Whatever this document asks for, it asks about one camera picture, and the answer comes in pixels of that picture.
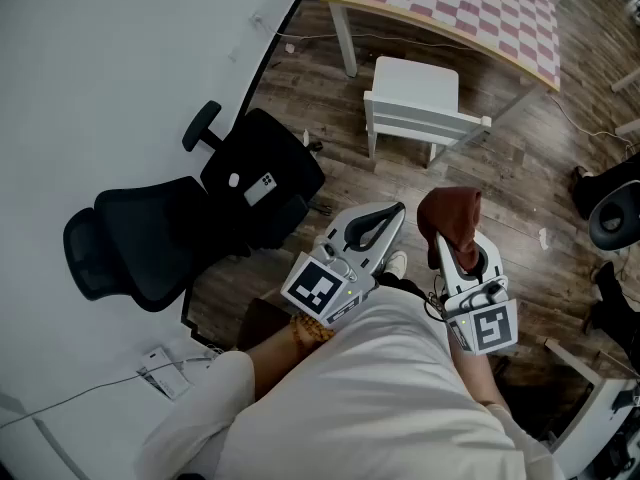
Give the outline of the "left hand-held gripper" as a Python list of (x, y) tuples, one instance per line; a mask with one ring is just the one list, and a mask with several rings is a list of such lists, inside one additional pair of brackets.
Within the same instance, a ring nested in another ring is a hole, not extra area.
[[(381, 268), (405, 220), (401, 202), (367, 203), (341, 211), (310, 253), (302, 253), (280, 293), (328, 329), (342, 329), (364, 309)], [(354, 283), (324, 266), (317, 247), (329, 242), (357, 275)]]

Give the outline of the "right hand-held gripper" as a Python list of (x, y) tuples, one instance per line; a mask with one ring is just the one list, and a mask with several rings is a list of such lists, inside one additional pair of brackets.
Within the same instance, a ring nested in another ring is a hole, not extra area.
[(474, 243), (478, 261), (472, 275), (482, 284), (474, 287), (474, 277), (459, 265), (455, 251), (440, 233), (436, 234), (436, 243), (440, 273), (449, 296), (444, 302), (444, 320), (463, 351), (473, 355), (485, 355), (515, 344), (518, 340), (515, 299), (510, 299), (507, 294), (506, 302), (477, 310), (468, 309), (469, 296), (482, 285), (504, 279), (508, 287), (507, 277), (500, 276), (502, 260), (497, 246), (482, 232), (475, 232)]

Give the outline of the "brown cloth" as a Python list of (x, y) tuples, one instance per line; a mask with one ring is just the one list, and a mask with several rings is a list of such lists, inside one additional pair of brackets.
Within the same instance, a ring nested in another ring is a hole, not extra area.
[(428, 243), (428, 265), (440, 268), (436, 234), (452, 246), (459, 265), (472, 271), (479, 260), (475, 231), (481, 209), (481, 191), (472, 187), (445, 187), (430, 191), (417, 209), (417, 226)]

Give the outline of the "person's right forearm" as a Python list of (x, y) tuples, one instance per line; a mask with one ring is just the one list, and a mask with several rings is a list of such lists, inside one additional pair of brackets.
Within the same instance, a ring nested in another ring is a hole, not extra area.
[(484, 406), (499, 405), (510, 412), (497, 387), (487, 356), (464, 352), (451, 331), (448, 331), (448, 341), (453, 364), (471, 397)]

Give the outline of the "person's left forearm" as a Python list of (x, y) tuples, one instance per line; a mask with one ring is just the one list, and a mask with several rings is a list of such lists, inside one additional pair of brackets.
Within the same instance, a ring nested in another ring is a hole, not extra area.
[(290, 323), (274, 335), (251, 348), (246, 354), (254, 371), (254, 399), (269, 393), (291, 370), (306, 359), (335, 332), (306, 326), (302, 321)]

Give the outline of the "black mesh office chair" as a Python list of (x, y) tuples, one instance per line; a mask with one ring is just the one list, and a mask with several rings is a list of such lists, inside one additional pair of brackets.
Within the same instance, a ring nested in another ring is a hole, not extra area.
[[(322, 143), (305, 147), (259, 108), (219, 138), (209, 127), (220, 110), (207, 102), (182, 139), (186, 151), (200, 142), (213, 150), (199, 178), (104, 191), (68, 221), (65, 258), (86, 299), (126, 295), (162, 311), (219, 260), (280, 248), (314, 208), (325, 182), (315, 158)], [(267, 172), (277, 187), (250, 207), (244, 192)], [(232, 173), (240, 176), (235, 188)]]

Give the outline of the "person's white shoe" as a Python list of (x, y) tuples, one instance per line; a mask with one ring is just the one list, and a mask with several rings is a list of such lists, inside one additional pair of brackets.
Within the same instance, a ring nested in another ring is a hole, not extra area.
[(404, 251), (396, 250), (386, 259), (384, 274), (392, 274), (398, 279), (403, 279), (408, 264), (408, 256)]

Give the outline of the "person's black trousers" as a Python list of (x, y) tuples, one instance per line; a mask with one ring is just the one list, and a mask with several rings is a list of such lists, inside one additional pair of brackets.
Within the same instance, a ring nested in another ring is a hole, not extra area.
[(400, 291), (413, 294), (423, 301), (427, 301), (427, 295), (411, 280), (400, 278), (392, 272), (385, 271), (376, 277), (379, 285), (391, 287)]

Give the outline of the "gray smartphone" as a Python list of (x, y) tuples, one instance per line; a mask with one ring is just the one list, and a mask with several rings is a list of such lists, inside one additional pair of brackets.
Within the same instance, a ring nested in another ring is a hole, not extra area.
[(267, 172), (244, 192), (244, 198), (247, 204), (253, 207), (276, 187), (273, 176)]

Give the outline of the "brown wooden box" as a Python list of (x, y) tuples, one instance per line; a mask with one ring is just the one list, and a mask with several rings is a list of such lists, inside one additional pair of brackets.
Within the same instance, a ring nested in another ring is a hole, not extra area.
[(248, 351), (287, 326), (290, 320), (290, 313), (266, 300), (254, 298), (244, 315), (235, 347)]

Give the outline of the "person in white shirt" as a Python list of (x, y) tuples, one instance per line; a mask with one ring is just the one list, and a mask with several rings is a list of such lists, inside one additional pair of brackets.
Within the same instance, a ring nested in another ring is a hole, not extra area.
[(565, 480), (510, 412), (471, 397), (413, 294), (376, 290), (258, 401), (246, 352), (219, 355), (149, 434), (137, 480)]

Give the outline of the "white desk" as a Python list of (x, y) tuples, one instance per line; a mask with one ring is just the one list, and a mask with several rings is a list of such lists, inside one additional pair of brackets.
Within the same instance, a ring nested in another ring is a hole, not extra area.
[(610, 378), (600, 375), (557, 341), (547, 339), (545, 347), (593, 385), (593, 390), (568, 424), (551, 444), (551, 454), (571, 479), (582, 473), (608, 444), (636, 407), (637, 378)]

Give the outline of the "checkered pink white table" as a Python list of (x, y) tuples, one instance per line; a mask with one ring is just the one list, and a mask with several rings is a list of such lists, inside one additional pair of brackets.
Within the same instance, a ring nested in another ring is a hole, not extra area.
[[(353, 41), (352, 41), (352, 34), (351, 34), (349, 20), (348, 20), (348, 12), (351, 9), (358, 9), (358, 8), (345, 7), (343, 5), (338, 5), (338, 4), (334, 4), (334, 3), (327, 3), (327, 4), (329, 6), (329, 9), (330, 9), (330, 12), (331, 12), (331, 16), (332, 16), (332, 19), (333, 19), (333, 22), (334, 22), (334, 28), (335, 28), (335, 31), (336, 31), (336, 35), (338, 37), (338, 42), (339, 42), (339, 45), (340, 45), (340, 49), (341, 49), (341, 53), (342, 53), (343, 61), (344, 61), (344, 65), (345, 65), (345, 72), (346, 72), (346, 74), (348, 76), (353, 77), (357, 73), (357, 63), (356, 63), (356, 59), (355, 59), (354, 46), (353, 46)], [(383, 15), (381, 13), (373, 13), (373, 12), (368, 12), (366, 10), (361, 10), (361, 11), (369, 13), (369, 14), (376, 14), (376, 15), (380, 15), (380, 16), (383, 16), (383, 17), (387, 17), (387, 18), (390, 18), (390, 19), (397, 20), (397, 21), (401, 21), (401, 20), (389, 17), (387, 15)], [(417, 23), (411, 23), (411, 22), (406, 22), (406, 21), (401, 21), (401, 22), (412, 24), (414, 26), (423, 28), (423, 29), (425, 29), (427, 31), (433, 32), (431, 30), (428, 30), (428, 29), (420, 26)], [(455, 41), (455, 40), (452, 40), (452, 41), (454, 41), (455, 43), (461, 45), (464, 48), (477, 51), (477, 50), (475, 50), (473, 48), (470, 48), (470, 47), (458, 42), (458, 41)], [(498, 60), (496, 58), (494, 58), (494, 59), (497, 60), (497, 61), (500, 61), (500, 62), (504, 62), (504, 63), (512, 66), (514, 69), (516, 69), (519, 72), (520, 76), (529, 78), (531, 80), (532, 84), (528, 89), (524, 90), (519, 96), (517, 96), (514, 99), (512, 99), (509, 102), (509, 104), (506, 105), (495, 117), (490, 117), (492, 119), (492, 124), (495, 124), (495, 123), (497, 124), (497, 123), (500, 123), (500, 122), (504, 121), (505, 118), (510, 113), (512, 113), (515, 110), (520, 109), (527, 102), (527, 100), (531, 96), (537, 95), (537, 94), (543, 93), (543, 92), (548, 92), (548, 91), (557, 92), (560, 89), (560, 87), (559, 87), (558, 90), (552, 90), (549, 87), (547, 87), (545, 84), (541, 83), (539, 80), (533, 78), (532, 76), (523, 74), (520, 70), (515, 68), (513, 65), (511, 65), (511, 64), (509, 64), (509, 63), (507, 63), (507, 62), (505, 62), (503, 60)]]

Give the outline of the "white power adapter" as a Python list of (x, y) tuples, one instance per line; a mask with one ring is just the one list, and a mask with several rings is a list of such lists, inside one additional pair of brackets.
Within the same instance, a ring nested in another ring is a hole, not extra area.
[(179, 399), (191, 387), (184, 375), (184, 362), (172, 358), (162, 346), (141, 357), (137, 373), (171, 401)]

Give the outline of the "white table frame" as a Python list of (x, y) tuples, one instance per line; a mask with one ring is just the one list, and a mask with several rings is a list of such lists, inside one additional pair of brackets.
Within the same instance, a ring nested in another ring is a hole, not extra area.
[[(622, 89), (629, 86), (631, 83), (640, 79), (640, 66), (634, 69), (632, 72), (619, 79), (618, 81), (612, 83), (610, 85), (610, 89), (612, 93), (617, 93)], [(621, 125), (615, 129), (615, 134), (619, 136), (625, 136), (632, 132), (640, 131), (640, 118), (635, 119), (631, 122), (628, 122), (624, 125)]]

